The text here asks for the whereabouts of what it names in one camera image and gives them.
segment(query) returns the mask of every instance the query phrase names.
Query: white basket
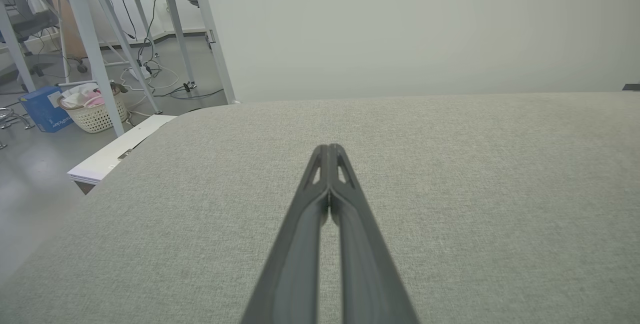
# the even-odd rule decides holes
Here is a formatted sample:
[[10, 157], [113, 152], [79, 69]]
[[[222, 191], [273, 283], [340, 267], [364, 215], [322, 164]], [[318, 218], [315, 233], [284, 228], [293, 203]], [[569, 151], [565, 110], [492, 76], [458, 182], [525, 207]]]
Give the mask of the white basket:
[[[113, 92], [113, 98], [116, 101], [116, 108], [118, 108], [120, 121], [124, 122], [127, 119], [128, 112], [127, 107], [124, 105], [124, 101], [122, 100], [122, 96], [119, 94], [120, 90], [115, 89]], [[107, 107], [104, 104], [96, 105], [94, 107], [70, 108], [62, 105], [62, 98], [63, 97], [60, 96], [57, 99], [58, 105], [60, 105], [60, 108], [64, 109], [67, 114], [69, 114], [69, 117], [71, 117], [71, 119], [73, 119], [73, 121], [82, 128], [83, 131], [86, 131], [87, 133], [98, 133], [108, 130], [114, 126], [114, 123], [112, 123], [109, 118]]]

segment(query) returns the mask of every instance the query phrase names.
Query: black baseboard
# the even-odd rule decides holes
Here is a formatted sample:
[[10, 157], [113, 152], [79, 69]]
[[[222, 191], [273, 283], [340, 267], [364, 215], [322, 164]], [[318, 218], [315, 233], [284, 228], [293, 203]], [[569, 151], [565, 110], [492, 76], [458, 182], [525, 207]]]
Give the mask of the black baseboard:
[[[205, 31], [185, 32], [184, 36], [185, 37], [204, 37], [206, 33], [207, 32], [205, 32]], [[171, 38], [175, 38], [175, 37], [176, 37], [175, 34], [162, 35], [161, 37], [158, 37], [158, 39], [153, 40], [153, 43], [154, 44], [158, 44], [160, 42], [164, 42], [167, 39], [171, 39]], [[151, 46], [151, 44], [148, 41], [146, 41], [144, 43], [137, 43], [137, 44], [130, 44], [130, 45], [131, 45], [131, 48], [142, 48], [142, 47], [150, 47]], [[122, 49], [122, 46], [114, 45], [113, 48], [114, 49]], [[110, 49], [109, 49], [109, 46], [105, 45], [105, 46], [100, 46], [100, 50], [101, 51], [108, 51]]]

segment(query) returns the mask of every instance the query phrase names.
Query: laundry basket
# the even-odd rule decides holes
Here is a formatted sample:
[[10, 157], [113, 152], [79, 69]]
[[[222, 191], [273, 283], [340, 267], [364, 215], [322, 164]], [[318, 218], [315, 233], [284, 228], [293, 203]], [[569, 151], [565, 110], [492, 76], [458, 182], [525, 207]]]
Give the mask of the laundry basket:
[[[120, 121], [123, 122], [127, 119], [127, 107], [124, 105], [122, 96], [119, 95], [120, 90], [117, 87], [112, 89], [112, 93], [113, 98], [116, 101], [116, 108], [118, 108]], [[69, 117], [71, 117], [71, 119], [73, 119], [73, 121], [87, 133], [98, 133], [108, 130], [114, 126], [114, 123], [112, 123], [109, 118], [106, 105], [100, 104], [94, 107], [66, 107], [62, 103], [62, 99], [62, 96], [57, 99], [57, 105], [64, 109], [67, 114], [69, 114]]]

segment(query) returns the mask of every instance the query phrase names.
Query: gray floor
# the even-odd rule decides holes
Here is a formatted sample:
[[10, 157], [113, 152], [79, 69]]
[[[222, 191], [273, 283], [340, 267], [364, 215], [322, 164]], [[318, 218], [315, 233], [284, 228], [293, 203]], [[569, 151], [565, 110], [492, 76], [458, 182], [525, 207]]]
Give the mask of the gray floor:
[[[218, 79], [213, 55], [209, 51], [203, 37], [187, 37], [187, 49], [194, 71], [197, 86], [196, 95], [203, 95], [222, 89]], [[160, 53], [160, 64], [176, 72], [180, 81], [176, 87], [187, 81], [185, 66], [176, 39], [167, 39], [157, 45]], [[151, 55], [149, 48], [144, 51], [144, 58]], [[103, 56], [109, 62], [117, 62], [117, 56], [110, 51], [103, 51]], [[119, 81], [125, 66], [107, 68], [109, 78]], [[62, 62], [44, 70], [45, 74], [64, 76]], [[71, 81], [90, 80], [89, 73], [80, 74], [75, 69], [71, 73]], [[151, 85], [164, 87], [173, 83], [176, 77], [164, 70]], [[139, 84], [128, 73], [124, 75], [126, 84], [138, 87]], [[48, 84], [55, 84], [64, 79], [46, 76]], [[46, 83], [36, 84], [41, 87]], [[0, 84], [0, 93], [14, 92], [20, 88], [15, 82]], [[156, 94], [171, 91], [158, 89]], [[141, 91], [129, 92], [124, 95], [125, 103], [130, 106], [139, 101]], [[0, 95], [0, 107], [16, 103], [20, 95]], [[163, 114], [181, 115], [190, 110], [210, 106], [226, 105], [223, 91], [212, 96], [197, 100], [178, 100], [166, 97], [156, 97], [156, 103], [163, 110]], [[25, 110], [21, 105], [11, 106], [19, 114]], [[136, 112], [153, 114], [148, 101], [144, 101], [135, 109]], [[134, 115], [135, 124], [146, 117]], [[125, 124], [125, 130], [132, 126]], [[71, 210], [80, 203], [84, 194], [69, 180], [67, 171], [114, 140], [113, 129], [96, 134], [89, 134], [69, 125], [56, 133], [45, 133], [37, 128], [23, 130], [21, 125], [15, 124], [10, 128], [0, 130], [0, 140], [7, 147], [0, 150], [0, 285], [15, 271], [20, 264], [32, 253], [38, 245], [55, 233]]]

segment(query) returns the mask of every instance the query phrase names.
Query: table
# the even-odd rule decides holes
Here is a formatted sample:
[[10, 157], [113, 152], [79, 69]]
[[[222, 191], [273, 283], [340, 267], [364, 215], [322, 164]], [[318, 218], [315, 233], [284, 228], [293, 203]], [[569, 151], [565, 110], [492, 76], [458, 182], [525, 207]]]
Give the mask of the table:
[[[0, 288], [0, 322], [240, 322], [341, 144], [423, 324], [640, 322], [640, 93], [224, 105], [176, 117]], [[318, 323], [341, 321], [338, 228]]]
[[140, 124], [98, 150], [86, 160], [69, 170], [69, 179], [75, 182], [87, 194], [98, 185], [112, 169], [120, 164], [124, 153], [138, 146], [143, 140], [169, 123], [175, 116], [151, 115]]
[[[130, 62], [130, 64], [135, 64], [135, 58], [131, 55], [131, 46], [126, 39], [124, 32], [122, 31], [121, 24], [119, 23], [117, 17], [115, 16], [114, 8], [109, 0], [98, 0], [102, 9], [105, 11], [105, 15], [109, 21], [109, 24], [112, 28], [114, 28], [114, 32], [118, 39], [119, 44], [123, 48], [123, 52], [125, 54], [126, 60]], [[85, 46], [87, 57], [91, 62], [91, 69], [93, 78], [96, 83], [99, 85], [102, 93], [105, 94], [105, 105], [107, 111], [109, 113], [109, 117], [111, 121], [114, 123], [114, 129], [118, 136], [124, 134], [124, 128], [122, 123], [119, 121], [118, 110], [115, 105], [115, 100], [111, 93], [109, 77], [107, 76], [105, 65], [103, 64], [101, 49], [98, 42], [98, 37], [96, 35], [96, 28], [94, 27], [94, 23], [92, 21], [92, 17], [89, 10], [89, 2], [87, 0], [69, 0], [71, 5], [71, 9], [73, 9], [73, 14], [75, 15], [75, 20], [78, 25], [78, 31], [80, 33], [80, 37], [82, 38], [82, 43]], [[5, 9], [3, 1], [0, 0], [0, 31], [3, 33], [14, 33], [13, 28], [11, 27], [11, 23], [9, 21], [9, 15], [7, 14], [7, 10]], [[135, 4], [140, 10], [142, 8], [142, 4], [140, 0], [135, 0]], [[186, 50], [185, 45], [185, 37], [182, 30], [182, 24], [180, 22], [180, 18], [178, 15], [178, 7], [176, 7], [176, 0], [167, 0], [167, 6], [169, 7], [169, 12], [171, 14], [171, 21], [173, 23], [173, 27], [175, 30], [176, 39], [178, 40], [180, 50], [182, 51], [182, 57], [185, 64], [186, 72], [189, 81], [193, 84], [195, 83], [194, 74], [191, 67], [191, 62], [189, 60], [189, 55]], [[144, 12], [140, 12], [140, 16], [144, 25], [148, 29], [148, 24], [146, 21], [146, 17]], [[14, 35], [4, 35], [7, 43], [7, 47], [9, 48], [9, 52], [16, 62], [16, 66], [18, 67], [18, 71], [21, 76], [25, 80], [25, 85], [27, 89], [32, 92], [35, 90], [34, 83], [29, 74], [29, 69], [27, 68], [20, 46], [18, 44], [18, 40]], [[137, 78], [144, 78], [140, 67], [137, 65], [131, 65], [133, 71], [135, 72], [135, 76]], [[162, 113], [162, 110], [156, 105], [153, 100], [153, 95], [151, 94], [151, 90], [146, 85], [144, 80], [139, 80], [142, 88], [144, 89], [144, 93], [146, 94], [148, 100], [151, 102], [153, 106], [153, 110], [156, 114]]]

